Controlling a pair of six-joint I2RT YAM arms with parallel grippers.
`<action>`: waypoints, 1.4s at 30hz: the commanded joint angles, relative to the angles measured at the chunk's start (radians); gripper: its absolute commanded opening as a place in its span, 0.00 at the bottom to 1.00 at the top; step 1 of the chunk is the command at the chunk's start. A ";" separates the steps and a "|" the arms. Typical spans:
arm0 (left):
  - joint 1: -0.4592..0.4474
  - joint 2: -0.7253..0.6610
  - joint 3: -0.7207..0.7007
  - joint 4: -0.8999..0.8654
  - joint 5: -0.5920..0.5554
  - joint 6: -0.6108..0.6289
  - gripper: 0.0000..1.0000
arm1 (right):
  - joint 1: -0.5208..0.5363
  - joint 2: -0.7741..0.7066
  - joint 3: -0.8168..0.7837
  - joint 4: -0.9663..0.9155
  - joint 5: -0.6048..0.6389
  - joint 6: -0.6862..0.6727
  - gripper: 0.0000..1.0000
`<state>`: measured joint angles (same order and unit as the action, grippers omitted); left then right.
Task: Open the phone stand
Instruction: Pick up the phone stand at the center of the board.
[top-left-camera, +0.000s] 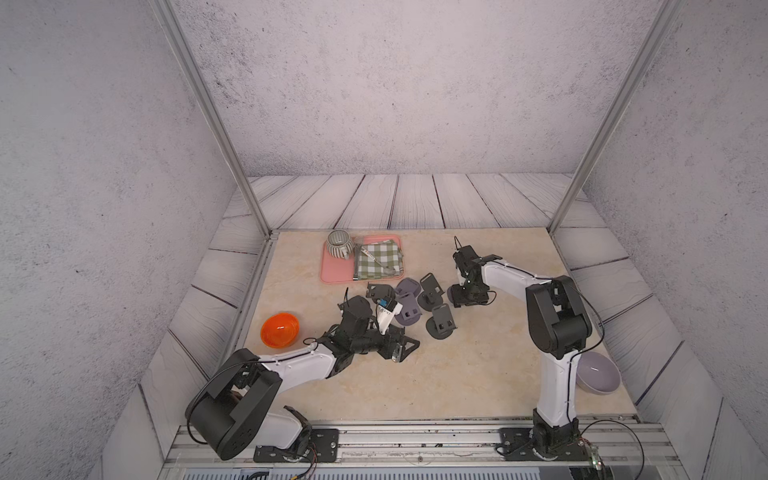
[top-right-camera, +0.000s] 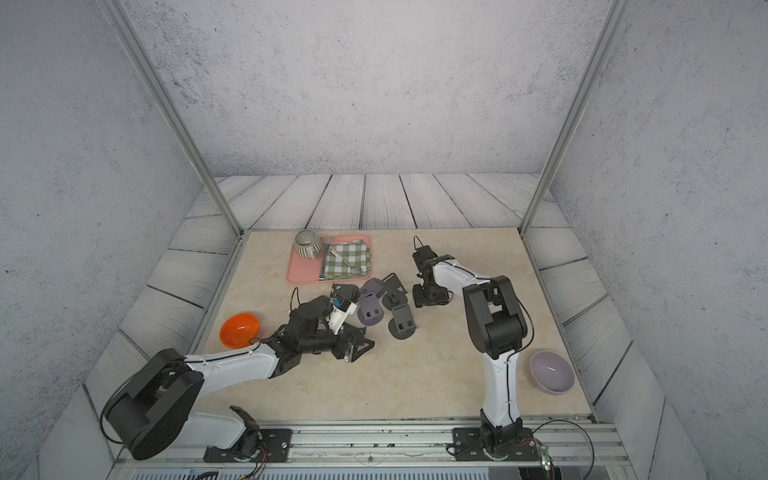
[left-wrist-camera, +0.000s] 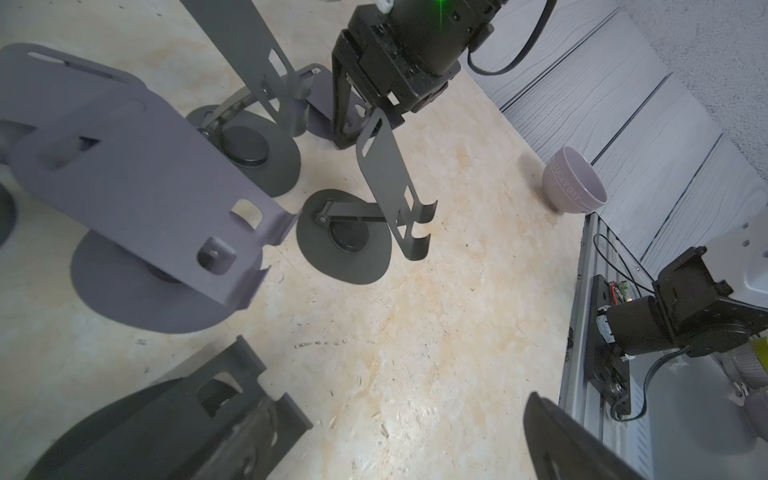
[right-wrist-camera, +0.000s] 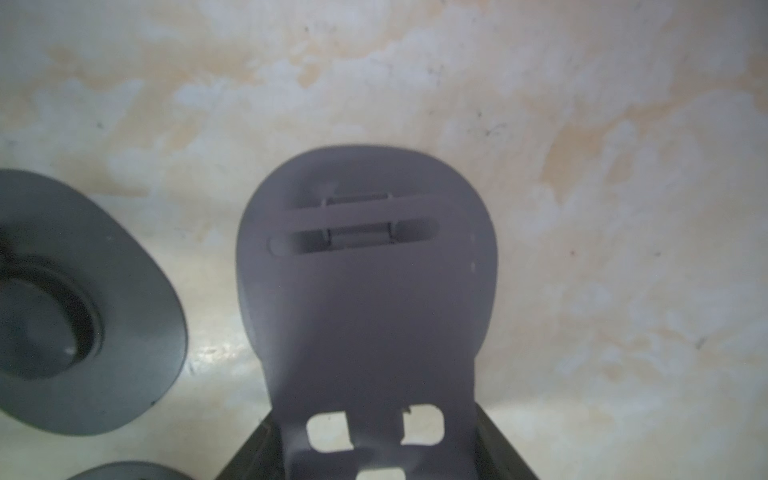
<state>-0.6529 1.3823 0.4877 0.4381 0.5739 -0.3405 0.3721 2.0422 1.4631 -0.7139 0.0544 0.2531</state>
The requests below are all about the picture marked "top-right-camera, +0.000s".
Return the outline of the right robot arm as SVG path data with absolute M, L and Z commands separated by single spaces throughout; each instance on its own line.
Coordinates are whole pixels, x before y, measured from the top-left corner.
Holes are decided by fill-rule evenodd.
M 480 441 L 488 454 L 501 456 L 530 435 L 518 405 L 517 365 L 531 332 L 511 280 L 480 275 L 428 245 L 416 247 L 413 260 L 421 279 L 412 289 L 416 307 L 463 301 L 470 340 L 483 355 Z

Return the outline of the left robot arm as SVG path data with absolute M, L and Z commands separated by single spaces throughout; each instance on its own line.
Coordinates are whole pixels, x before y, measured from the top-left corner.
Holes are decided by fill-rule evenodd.
M 198 399 L 215 392 L 275 379 L 305 355 L 329 352 L 348 363 L 358 360 L 375 343 L 365 328 L 347 324 L 341 308 L 328 296 L 301 303 L 271 336 L 231 352 L 183 355 L 173 348 L 161 350 L 114 391 L 99 424 L 111 426 L 109 442 L 123 445 L 136 460 L 177 445 L 205 447 L 208 462 L 265 461 L 267 442 L 243 408 L 232 405 L 227 415 L 193 408 Z

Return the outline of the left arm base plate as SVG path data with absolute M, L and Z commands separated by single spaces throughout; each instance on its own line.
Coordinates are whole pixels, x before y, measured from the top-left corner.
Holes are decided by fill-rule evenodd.
M 203 456 L 205 463 L 248 462 L 253 459 L 266 463 L 285 463 L 293 430 L 289 428 L 247 427 L 229 448 L 210 446 Z

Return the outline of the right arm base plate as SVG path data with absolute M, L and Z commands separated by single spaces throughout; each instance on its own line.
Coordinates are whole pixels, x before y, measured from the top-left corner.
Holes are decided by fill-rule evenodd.
M 532 431 L 513 426 L 454 428 L 446 452 L 460 462 L 534 462 L 541 459 Z

